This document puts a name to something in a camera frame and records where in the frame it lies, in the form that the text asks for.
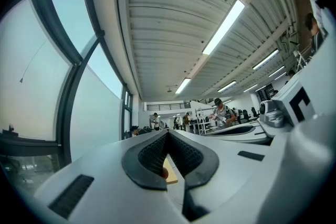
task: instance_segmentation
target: lit ceiling lamp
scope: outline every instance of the lit ceiling lamp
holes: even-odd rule
[[[269,75],[269,77],[272,77],[275,73],[279,72],[283,68],[285,68],[285,66],[280,67],[277,71],[275,71],[274,73],[272,73],[271,75]]]
[[[187,86],[187,84],[191,81],[191,79],[185,78],[182,82],[182,84],[179,86],[177,91],[175,92],[176,94],[179,94],[183,91],[183,89]]]
[[[261,67],[265,62],[267,62],[269,59],[271,59],[274,55],[276,55],[279,52],[278,49],[273,51],[269,56],[267,56],[264,60],[262,60],[260,63],[258,63],[256,66],[252,67],[254,70],[258,69]]]
[[[212,36],[208,45],[203,50],[204,54],[211,54],[211,52],[216,48],[219,42],[223,39],[225,34],[229,31],[232,24],[238,18],[239,14],[243,11],[245,5],[239,0],[235,0],[231,9],[227,12],[226,17],[224,18],[222,24],[217,29],[215,34]]]
[[[286,72],[283,73],[283,74],[281,74],[280,76],[278,76],[278,77],[277,77],[276,79],[274,79],[274,80],[277,80],[277,79],[281,78],[284,74],[286,74]]]
[[[224,86],[223,88],[221,88],[218,92],[222,92],[222,91],[226,90],[227,88],[231,87],[233,84],[236,84],[236,83],[237,83],[237,81],[234,80],[233,82],[231,82],[227,86]]]
[[[259,90],[261,90],[261,89],[263,89],[264,87],[266,87],[266,85],[265,85],[265,86],[263,86],[263,87],[261,87],[260,89],[256,90],[256,92],[257,92],[257,91],[259,91]]]
[[[249,91],[250,89],[254,88],[255,86],[257,86],[258,84],[255,84],[254,86],[252,86],[251,88],[248,88],[247,90],[245,90],[244,92]]]

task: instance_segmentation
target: table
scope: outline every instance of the table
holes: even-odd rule
[[[163,167],[168,170],[169,174],[168,178],[166,179],[167,185],[177,183],[178,182],[177,176],[167,158],[164,160]]]

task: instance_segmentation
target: white ceiling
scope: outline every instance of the white ceiling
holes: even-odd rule
[[[220,96],[241,94],[254,84],[269,83],[269,74],[282,65],[289,70],[295,62],[289,40],[296,35],[282,36],[288,24],[296,31],[293,0],[241,0],[246,4],[244,11],[200,67],[195,65],[202,50],[234,0],[127,1],[120,10],[121,21],[127,21],[122,30],[129,37],[128,56],[134,61],[133,74],[143,101],[215,97],[232,80],[238,83]],[[257,71],[252,69],[277,48],[280,54]],[[176,96],[176,89],[191,72],[192,81]]]

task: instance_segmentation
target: railing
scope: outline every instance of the railing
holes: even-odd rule
[[[202,104],[209,104],[213,101],[213,98],[208,98],[208,99],[200,99],[200,100],[195,100],[198,103],[202,103]]]
[[[177,103],[177,104],[148,104],[148,111],[159,111],[159,110],[172,110],[172,109],[189,109],[190,103]]]

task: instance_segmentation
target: window pane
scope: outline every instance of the window pane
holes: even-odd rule
[[[86,67],[71,116],[72,161],[95,147],[119,141],[121,104],[121,100]]]
[[[11,157],[0,155],[9,180],[18,188],[34,195],[37,188],[59,171],[57,155]]]
[[[55,140],[56,112],[70,65],[51,45],[30,0],[0,23],[0,132]]]
[[[124,121],[124,131],[130,130],[130,112],[128,110],[125,110],[125,121]]]
[[[100,44],[98,44],[93,52],[88,65],[106,87],[120,99],[122,84],[116,73],[114,73]]]
[[[52,0],[52,2],[70,40],[81,53],[95,33],[85,0]]]

